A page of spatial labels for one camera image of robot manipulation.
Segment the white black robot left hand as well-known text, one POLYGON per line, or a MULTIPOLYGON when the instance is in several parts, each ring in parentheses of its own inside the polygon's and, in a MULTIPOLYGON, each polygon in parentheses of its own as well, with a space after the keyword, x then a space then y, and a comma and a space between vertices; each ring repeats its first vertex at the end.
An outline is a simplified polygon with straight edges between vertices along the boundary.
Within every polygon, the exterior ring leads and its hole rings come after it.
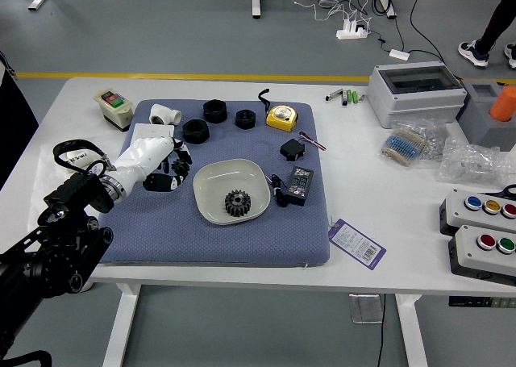
POLYGON ((193 162, 185 143, 173 137, 137 139, 119 156, 114 169, 106 172, 101 182, 114 191, 115 200, 126 198, 135 183, 145 181, 173 152, 177 159, 171 167, 176 175, 170 177, 168 190, 175 190, 188 175, 193 162))

